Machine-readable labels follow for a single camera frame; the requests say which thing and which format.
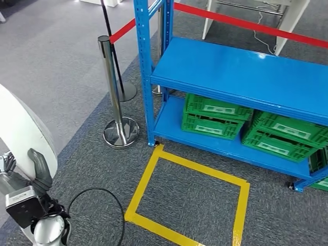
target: yellow tape square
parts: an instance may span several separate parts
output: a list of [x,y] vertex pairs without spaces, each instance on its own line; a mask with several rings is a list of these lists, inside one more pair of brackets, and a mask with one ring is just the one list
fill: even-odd
[[188,238],[186,236],[177,233],[176,231],[162,226],[161,224],[154,222],[152,220],[137,214],[136,211],[141,201],[143,193],[145,192],[147,184],[150,180],[152,174],[155,170],[158,158],[163,158],[174,162],[176,164],[182,165],[184,167],[193,169],[201,173],[210,175],[215,178],[219,178],[226,182],[232,183],[241,187],[239,198],[237,205],[237,210],[235,218],[233,233],[232,233],[232,246],[241,246],[241,238],[243,236],[244,223],[245,221],[246,210],[247,208],[248,193],[250,191],[250,183],[244,179],[232,176],[230,174],[215,170],[213,168],[206,167],[194,161],[184,159],[182,157],[176,156],[173,154],[167,153],[163,150],[164,145],[157,146],[149,162],[145,169],[145,172],[141,177],[136,192],[130,202],[125,212],[125,220],[136,224],[138,226],[145,228],[150,232],[166,238],[167,240],[176,243],[181,246],[205,246],[204,244],[196,242],[195,240]]

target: crate label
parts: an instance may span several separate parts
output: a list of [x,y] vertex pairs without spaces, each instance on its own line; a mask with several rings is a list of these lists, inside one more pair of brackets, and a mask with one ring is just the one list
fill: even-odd
[[266,149],[266,150],[270,150],[270,151],[279,153],[281,155],[288,155],[290,153],[289,150],[284,150],[284,149],[280,149],[280,148],[272,146],[272,145],[268,145],[268,144],[264,143],[264,142],[260,142],[257,146],[260,147],[260,148]]
[[297,136],[297,137],[301,137],[301,138],[304,138],[304,139],[309,139],[311,136],[311,133],[308,133],[308,132],[303,132],[303,131],[300,131],[300,130],[295,129],[295,128],[281,125],[279,123],[275,124],[272,128],[275,129],[275,130],[280,131],[280,132],[286,132],[288,134],[291,134],[291,135],[294,135],[294,136]]
[[208,133],[212,133],[212,134],[216,134],[216,135],[222,135],[222,134],[222,131],[221,129],[202,127],[202,126],[199,126],[199,125],[197,125],[195,130],[201,131],[201,132],[208,132]]
[[216,107],[212,105],[204,105],[203,110],[208,111],[208,112],[222,113],[222,114],[235,114],[235,109]]
[[326,182],[326,181],[320,181],[320,182],[319,182],[319,183],[317,183],[318,185],[320,185],[320,186],[326,186],[326,187],[328,187],[328,182]]

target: red barrier rope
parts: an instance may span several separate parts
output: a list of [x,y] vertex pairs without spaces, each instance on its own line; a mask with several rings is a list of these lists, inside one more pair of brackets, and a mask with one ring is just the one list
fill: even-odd
[[[199,9],[199,8],[192,7],[192,6],[189,6],[189,5],[185,5],[185,4],[174,3],[173,7],[176,10],[179,10],[179,11],[182,11],[182,12],[186,12],[186,13],[189,13],[189,14],[194,14],[194,15],[198,15],[198,16],[201,16],[201,17],[205,17],[205,18],[213,19],[213,20],[216,20],[218,22],[227,23],[227,24],[231,24],[231,25],[238,26],[238,27],[242,27],[242,28],[245,28],[245,29],[255,30],[255,31],[266,33],[266,34],[273,35],[273,36],[284,37],[284,38],[287,38],[287,39],[298,41],[300,43],[305,43],[305,44],[308,44],[308,45],[318,46],[318,47],[323,47],[323,48],[328,49],[328,42],[317,39],[317,38],[303,36],[303,35],[286,32],[286,31],[281,31],[281,30],[279,30],[277,28],[259,25],[259,24],[256,24],[256,23],[253,23],[253,22],[248,22],[247,20],[230,17],[230,16],[227,16],[227,15],[223,15],[223,14],[210,12],[210,11]],[[119,38],[121,38],[121,36],[124,35],[125,33],[128,32],[128,31],[131,30],[135,25],[136,25],[135,19],[130,21],[129,23],[121,28],[118,32],[112,35],[110,37],[111,43],[113,44],[113,43],[118,41]]]
[[129,21],[127,24],[126,24],[125,26],[124,26],[124,27],[119,29],[118,31],[110,36],[109,41],[113,44],[113,43],[118,41],[118,39],[121,38],[125,33],[131,30],[135,25],[136,25],[136,19],[132,19],[132,20]]

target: shelf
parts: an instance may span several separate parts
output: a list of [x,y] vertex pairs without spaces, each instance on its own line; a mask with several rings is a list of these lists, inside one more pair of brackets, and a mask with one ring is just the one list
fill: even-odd
[[295,163],[248,148],[241,145],[239,135],[235,140],[225,140],[182,131],[183,105],[183,98],[174,96],[170,96],[167,102],[163,103],[156,121],[155,135],[294,177],[311,179],[308,160]]
[[328,66],[173,38],[151,83],[328,126]]

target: blue metal shelf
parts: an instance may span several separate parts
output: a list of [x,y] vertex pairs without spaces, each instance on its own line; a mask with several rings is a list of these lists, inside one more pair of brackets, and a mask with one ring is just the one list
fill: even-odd
[[173,37],[151,83],[328,126],[328,66]]
[[262,168],[271,169],[302,179],[311,179],[308,160],[295,163],[261,152],[241,143],[240,136],[235,140],[210,137],[181,130],[183,98],[170,96],[162,105],[157,119],[155,134],[166,139],[210,151],[233,159],[244,161]]
[[[155,136],[300,178],[296,191],[328,176],[328,166],[309,173],[294,163],[234,141],[183,132],[183,100],[168,88],[328,126],[328,66],[172,37],[173,0],[133,0],[148,144]],[[163,6],[163,56],[154,69],[149,20]],[[161,85],[162,107],[154,121],[152,84]]]

